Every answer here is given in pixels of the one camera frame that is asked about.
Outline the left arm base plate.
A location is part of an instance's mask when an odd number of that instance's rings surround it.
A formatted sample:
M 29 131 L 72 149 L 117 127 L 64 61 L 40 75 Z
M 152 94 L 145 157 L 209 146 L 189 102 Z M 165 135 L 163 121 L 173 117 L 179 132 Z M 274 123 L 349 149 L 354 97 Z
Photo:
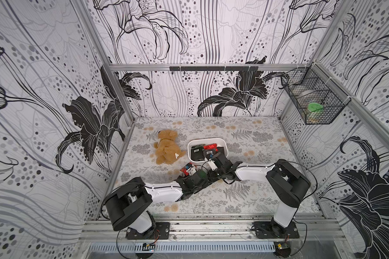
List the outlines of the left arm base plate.
M 135 229 L 128 229 L 126 238 L 128 240 L 167 240 L 170 234 L 170 223 L 169 222 L 156 222 L 146 232 L 139 233 Z

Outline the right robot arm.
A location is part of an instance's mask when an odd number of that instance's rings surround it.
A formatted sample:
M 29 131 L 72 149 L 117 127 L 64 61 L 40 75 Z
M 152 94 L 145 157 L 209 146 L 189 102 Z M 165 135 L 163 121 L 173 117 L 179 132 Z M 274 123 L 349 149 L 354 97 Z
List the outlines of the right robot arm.
M 279 198 L 278 208 L 271 224 L 286 229 L 305 199 L 311 183 L 306 176 L 285 159 L 272 165 L 250 165 L 243 162 L 232 163 L 221 153 L 209 161 L 211 175 L 230 181 L 268 182 Z

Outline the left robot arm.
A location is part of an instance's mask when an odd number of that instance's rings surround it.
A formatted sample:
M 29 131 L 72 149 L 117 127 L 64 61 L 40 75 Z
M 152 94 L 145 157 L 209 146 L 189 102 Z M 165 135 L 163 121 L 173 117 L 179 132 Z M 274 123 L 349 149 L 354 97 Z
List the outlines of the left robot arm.
M 141 177 L 136 177 L 108 194 L 103 206 L 114 231 L 130 227 L 143 234 L 155 225 L 148 212 L 150 205 L 187 200 L 212 183 L 212 177 L 203 170 L 193 175 L 179 176 L 169 183 L 147 183 Z

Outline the black tea bag pile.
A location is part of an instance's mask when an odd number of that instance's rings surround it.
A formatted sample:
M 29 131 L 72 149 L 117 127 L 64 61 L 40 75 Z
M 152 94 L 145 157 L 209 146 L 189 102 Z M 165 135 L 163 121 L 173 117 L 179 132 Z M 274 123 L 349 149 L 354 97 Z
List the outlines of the black tea bag pile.
M 190 149 L 190 159 L 192 161 L 204 161 L 204 144 L 192 146 Z

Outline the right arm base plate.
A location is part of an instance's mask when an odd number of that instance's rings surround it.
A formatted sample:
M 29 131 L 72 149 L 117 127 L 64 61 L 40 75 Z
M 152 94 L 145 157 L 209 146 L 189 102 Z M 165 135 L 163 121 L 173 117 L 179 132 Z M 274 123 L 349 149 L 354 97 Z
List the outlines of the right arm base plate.
M 290 222 L 287 227 L 282 227 L 274 221 L 255 221 L 252 223 L 251 230 L 258 239 L 297 239 L 299 238 L 298 229 L 294 222 Z

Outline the red foil tea bag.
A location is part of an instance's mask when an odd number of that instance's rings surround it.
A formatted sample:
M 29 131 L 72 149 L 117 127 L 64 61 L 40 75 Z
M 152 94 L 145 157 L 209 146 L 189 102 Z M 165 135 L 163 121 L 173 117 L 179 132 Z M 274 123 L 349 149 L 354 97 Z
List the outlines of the red foil tea bag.
M 186 177 L 186 166 L 187 165 L 193 165 L 192 163 L 187 163 L 180 171 L 183 173 L 183 175 Z
M 214 144 L 209 144 L 209 145 L 205 145 L 203 147 L 203 150 L 204 151 L 207 151 L 207 152 L 218 152 L 218 146 L 216 143 Z

